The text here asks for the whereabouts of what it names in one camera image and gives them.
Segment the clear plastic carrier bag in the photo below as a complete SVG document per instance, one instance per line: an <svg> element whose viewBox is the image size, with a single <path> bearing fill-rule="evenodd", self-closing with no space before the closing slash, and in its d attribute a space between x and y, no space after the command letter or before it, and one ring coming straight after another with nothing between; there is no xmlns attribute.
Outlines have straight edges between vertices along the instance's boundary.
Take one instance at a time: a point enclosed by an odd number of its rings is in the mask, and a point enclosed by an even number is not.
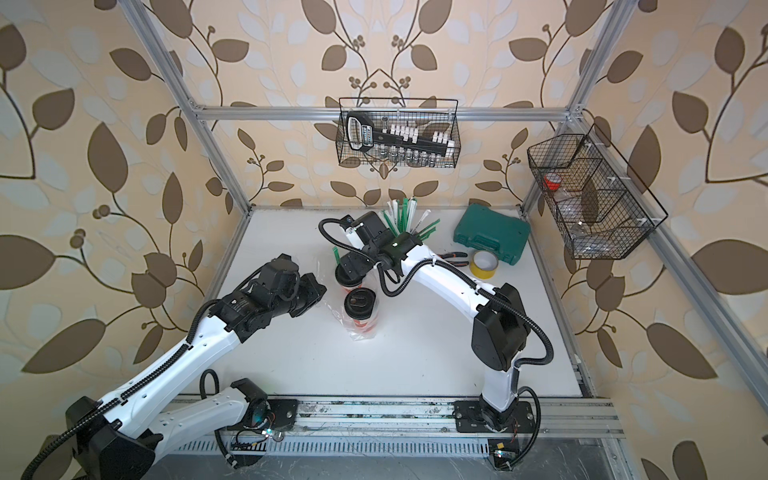
<svg viewBox="0 0 768 480"><path fill-rule="evenodd" d="M327 289L320 301L323 308L347 331L352 340L376 336L382 294L378 275L368 273L359 284L344 286L336 275L338 264L331 253L321 253L315 261L315 274Z"/></svg>

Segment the red paper cup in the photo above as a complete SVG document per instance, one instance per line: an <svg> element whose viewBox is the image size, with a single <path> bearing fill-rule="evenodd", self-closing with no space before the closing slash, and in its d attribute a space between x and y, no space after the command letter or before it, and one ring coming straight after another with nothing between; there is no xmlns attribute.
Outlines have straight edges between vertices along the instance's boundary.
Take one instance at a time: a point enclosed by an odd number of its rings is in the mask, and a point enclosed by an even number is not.
<svg viewBox="0 0 768 480"><path fill-rule="evenodd" d="M334 278L346 291L361 287L364 281L364 276L359 276L355 272L349 274L341 263L334 270Z"/></svg>
<svg viewBox="0 0 768 480"><path fill-rule="evenodd" d="M373 331L378 318L378 296L368 287L351 290L345 297L342 308L342 320L345 325L358 334Z"/></svg>

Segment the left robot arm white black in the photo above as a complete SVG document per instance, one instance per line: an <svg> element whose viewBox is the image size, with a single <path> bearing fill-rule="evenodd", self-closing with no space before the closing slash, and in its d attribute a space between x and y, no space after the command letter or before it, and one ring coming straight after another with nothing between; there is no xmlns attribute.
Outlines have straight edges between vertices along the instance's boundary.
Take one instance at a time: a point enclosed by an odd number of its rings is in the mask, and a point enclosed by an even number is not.
<svg viewBox="0 0 768 480"><path fill-rule="evenodd" d="M140 479L175 448L240 422L266 397L248 379L175 412L163 410L193 379L274 318L301 316L326 291L314 274L301 274L287 254L259 267L230 294L204 303L187 336L150 367L100 400L84 396L72 404L67 430L40 450L23 478L33 478L50 456L69 446L88 479Z"/></svg>

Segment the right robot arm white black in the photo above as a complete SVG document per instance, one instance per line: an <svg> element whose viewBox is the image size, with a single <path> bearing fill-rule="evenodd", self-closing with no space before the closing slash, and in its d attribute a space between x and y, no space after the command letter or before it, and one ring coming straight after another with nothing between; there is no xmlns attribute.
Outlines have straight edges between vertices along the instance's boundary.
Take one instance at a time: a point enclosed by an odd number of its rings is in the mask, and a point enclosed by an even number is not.
<svg viewBox="0 0 768 480"><path fill-rule="evenodd" d="M431 250L425 243L435 227L396 228L387 214L368 212L359 218L324 218L322 237L343 250L337 267L348 279L376 271L380 291L396 298L416 282L430 289L472 323L470 345L485 366L482 392L472 419L485 430L509 433L525 414L521 396L534 408L528 442L512 451L496 450L502 470L519 464L534 446L542 424L541 401L535 390L519 383L524 366L546 366L554 347L545 331L520 306L519 292L510 284L496 287Z"/></svg>

